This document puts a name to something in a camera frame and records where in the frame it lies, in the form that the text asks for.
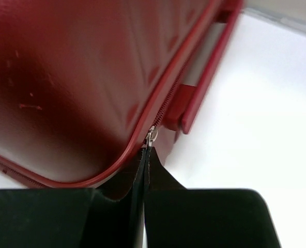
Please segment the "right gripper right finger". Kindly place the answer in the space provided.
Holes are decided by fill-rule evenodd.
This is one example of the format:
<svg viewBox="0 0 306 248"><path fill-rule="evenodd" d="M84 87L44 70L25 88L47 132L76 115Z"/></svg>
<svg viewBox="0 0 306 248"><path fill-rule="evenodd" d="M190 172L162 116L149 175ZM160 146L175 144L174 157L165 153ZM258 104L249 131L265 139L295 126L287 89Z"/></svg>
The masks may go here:
<svg viewBox="0 0 306 248"><path fill-rule="evenodd" d="M249 189L187 189L148 148L144 211L149 247L280 247L266 202Z"/></svg>

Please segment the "silver zipper pull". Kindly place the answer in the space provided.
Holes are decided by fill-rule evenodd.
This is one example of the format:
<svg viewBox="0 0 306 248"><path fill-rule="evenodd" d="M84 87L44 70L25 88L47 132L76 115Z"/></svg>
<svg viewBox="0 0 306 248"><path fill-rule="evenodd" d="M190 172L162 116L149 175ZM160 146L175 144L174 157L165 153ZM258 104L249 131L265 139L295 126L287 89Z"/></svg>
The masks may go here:
<svg viewBox="0 0 306 248"><path fill-rule="evenodd" d="M155 140L158 137L158 128L156 126L151 126L147 135L146 135L146 148L152 146Z"/></svg>

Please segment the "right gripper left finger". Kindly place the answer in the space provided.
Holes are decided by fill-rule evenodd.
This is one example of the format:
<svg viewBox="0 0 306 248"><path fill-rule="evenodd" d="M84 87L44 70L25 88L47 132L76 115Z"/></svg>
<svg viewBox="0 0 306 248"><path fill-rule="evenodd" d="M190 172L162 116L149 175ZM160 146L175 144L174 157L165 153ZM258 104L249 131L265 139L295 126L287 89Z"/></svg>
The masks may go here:
<svg viewBox="0 0 306 248"><path fill-rule="evenodd" d="M0 247L142 247L145 160L97 188L1 189Z"/></svg>

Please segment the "red suitcase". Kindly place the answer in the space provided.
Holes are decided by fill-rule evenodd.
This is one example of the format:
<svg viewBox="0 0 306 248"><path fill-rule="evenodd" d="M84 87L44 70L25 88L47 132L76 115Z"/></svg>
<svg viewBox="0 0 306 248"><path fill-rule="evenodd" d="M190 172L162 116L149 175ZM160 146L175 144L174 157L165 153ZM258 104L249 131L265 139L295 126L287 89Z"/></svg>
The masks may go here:
<svg viewBox="0 0 306 248"><path fill-rule="evenodd" d="M191 130L243 1L0 1L0 171L103 184Z"/></svg>

